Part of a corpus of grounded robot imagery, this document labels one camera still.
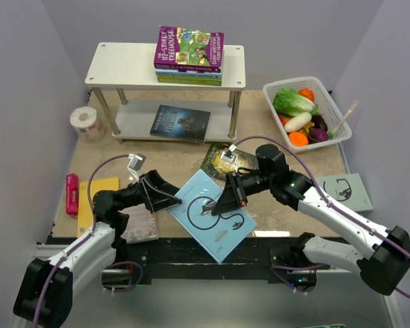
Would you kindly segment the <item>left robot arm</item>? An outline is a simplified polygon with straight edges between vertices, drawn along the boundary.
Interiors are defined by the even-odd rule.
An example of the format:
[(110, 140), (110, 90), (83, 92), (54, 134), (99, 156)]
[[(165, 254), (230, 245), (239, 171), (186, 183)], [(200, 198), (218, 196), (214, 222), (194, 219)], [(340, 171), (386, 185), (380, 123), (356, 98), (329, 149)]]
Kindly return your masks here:
[(128, 260), (122, 234), (129, 216), (125, 208), (144, 205), (157, 213), (181, 204), (179, 188), (151, 170), (126, 188), (102, 190), (93, 199), (95, 220), (67, 248), (46, 260), (32, 260), (23, 277), (13, 307), (16, 316), (42, 327), (60, 327), (73, 299), (103, 269), (123, 267)]

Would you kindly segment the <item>dark glossy hardcover book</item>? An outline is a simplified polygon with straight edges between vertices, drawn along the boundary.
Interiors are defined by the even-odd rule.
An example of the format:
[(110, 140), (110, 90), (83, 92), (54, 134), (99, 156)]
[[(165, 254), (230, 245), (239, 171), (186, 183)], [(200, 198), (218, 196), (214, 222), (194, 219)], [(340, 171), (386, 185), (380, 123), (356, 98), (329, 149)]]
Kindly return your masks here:
[(160, 105), (150, 134), (155, 137), (204, 143), (210, 112)]

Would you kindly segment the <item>purple Treehouse paperback book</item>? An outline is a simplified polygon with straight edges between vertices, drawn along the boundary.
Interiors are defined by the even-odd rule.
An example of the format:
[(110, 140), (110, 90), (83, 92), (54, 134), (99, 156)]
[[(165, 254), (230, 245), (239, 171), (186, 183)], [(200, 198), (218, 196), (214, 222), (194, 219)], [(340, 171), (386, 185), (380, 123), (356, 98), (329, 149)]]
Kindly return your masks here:
[(168, 70), (221, 72), (225, 34), (161, 25), (154, 67)]

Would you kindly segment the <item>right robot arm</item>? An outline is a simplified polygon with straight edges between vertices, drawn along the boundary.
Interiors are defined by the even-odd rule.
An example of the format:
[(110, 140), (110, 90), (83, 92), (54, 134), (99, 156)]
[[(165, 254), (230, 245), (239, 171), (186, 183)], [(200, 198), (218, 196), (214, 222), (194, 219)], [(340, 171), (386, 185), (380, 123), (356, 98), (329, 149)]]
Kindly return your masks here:
[(250, 195), (270, 191), (289, 206), (321, 222), (339, 234), (344, 243), (302, 234), (290, 247), (290, 259), (300, 268), (311, 263), (338, 267), (359, 274), (363, 282), (381, 295), (390, 295), (410, 269), (409, 233), (392, 229), (358, 215), (327, 195), (317, 182), (291, 170), (277, 146), (257, 148), (258, 168), (247, 173), (227, 174), (225, 187), (212, 210), (213, 215), (238, 210)]

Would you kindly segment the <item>green cartoon paperback book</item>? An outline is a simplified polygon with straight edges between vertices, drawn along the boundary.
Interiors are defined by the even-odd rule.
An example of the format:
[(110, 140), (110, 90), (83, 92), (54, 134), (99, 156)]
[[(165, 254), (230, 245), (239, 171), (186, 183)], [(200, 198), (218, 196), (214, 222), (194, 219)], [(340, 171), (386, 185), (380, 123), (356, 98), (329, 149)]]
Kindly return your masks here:
[(206, 78), (195, 78), (195, 77), (156, 77), (159, 83), (173, 83), (173, 84), (187, 84), (187, 85), (208, 85), (217, 86), (222, 85), (221, 79), (206, 79)]

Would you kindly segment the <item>light blue cat book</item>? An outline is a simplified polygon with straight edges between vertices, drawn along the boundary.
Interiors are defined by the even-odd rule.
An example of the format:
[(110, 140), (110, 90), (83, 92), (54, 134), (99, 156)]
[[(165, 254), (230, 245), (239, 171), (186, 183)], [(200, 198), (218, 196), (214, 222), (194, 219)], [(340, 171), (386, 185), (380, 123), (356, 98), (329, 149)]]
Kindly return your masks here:
[(212, 215), (221, 187), (199, 169), (177, 192), (182, 203), (170, 208), (172, 217), (221, 264), (256, 228), (256, 221), (242, 209)]

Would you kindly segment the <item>blue Treehouse paperback book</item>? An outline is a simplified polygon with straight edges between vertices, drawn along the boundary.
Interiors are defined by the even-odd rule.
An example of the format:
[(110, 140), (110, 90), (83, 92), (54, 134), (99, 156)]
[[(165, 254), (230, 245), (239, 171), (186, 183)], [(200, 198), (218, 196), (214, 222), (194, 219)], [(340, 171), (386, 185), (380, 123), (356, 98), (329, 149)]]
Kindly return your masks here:
[(203, 78), (222, 80), (222, 74), (220, 72), (156, 69), (155, 75), (158, 77)]

